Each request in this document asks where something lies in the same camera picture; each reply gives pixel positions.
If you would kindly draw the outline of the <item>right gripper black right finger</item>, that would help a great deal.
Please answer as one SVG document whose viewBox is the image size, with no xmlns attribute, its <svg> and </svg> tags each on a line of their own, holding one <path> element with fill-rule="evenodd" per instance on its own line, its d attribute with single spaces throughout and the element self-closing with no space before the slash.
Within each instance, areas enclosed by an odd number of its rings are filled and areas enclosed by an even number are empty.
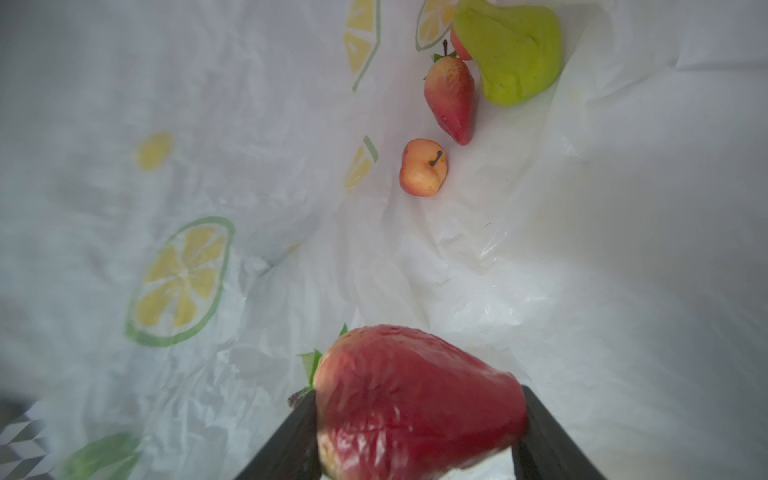
<svg viewBox="0 0 768 480">
<path fill-rule="evenodd" d="M 511 449 L 514 472 L 522 480 L 606 480 L 566 433 L 537 395 L 522 386 L 526 431 Z"/>
</svg>

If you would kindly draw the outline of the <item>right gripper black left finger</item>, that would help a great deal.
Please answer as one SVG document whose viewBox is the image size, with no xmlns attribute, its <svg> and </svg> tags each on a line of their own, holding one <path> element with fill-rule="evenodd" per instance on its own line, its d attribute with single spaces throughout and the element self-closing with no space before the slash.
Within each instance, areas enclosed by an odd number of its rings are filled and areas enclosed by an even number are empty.
<svg viewBox="0 0 768 480">
<path fill-rule="evenodd" d="M 317 440 L 315 391 L 303 395 L 256 456 L 235 477 L 317 480 L 323 475 Z"/>
</svg>

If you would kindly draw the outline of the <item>white plastic bag lemon print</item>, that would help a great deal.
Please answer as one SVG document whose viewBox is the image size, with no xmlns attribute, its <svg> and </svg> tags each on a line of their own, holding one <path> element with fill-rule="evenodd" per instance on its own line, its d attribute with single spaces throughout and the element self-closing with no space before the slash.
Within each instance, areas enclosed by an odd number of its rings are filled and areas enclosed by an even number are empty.
<svg viewBox="0 0 768 480">
<path fill-rule="evenodd" d="M 3 478 L 231 479 L 376 324 L 610 479 L 766 477 L 766 3 L 553 1 L 557 80 L 466 146 L 423 96 L 455 8 L 2 3 Z"/>
</svg>

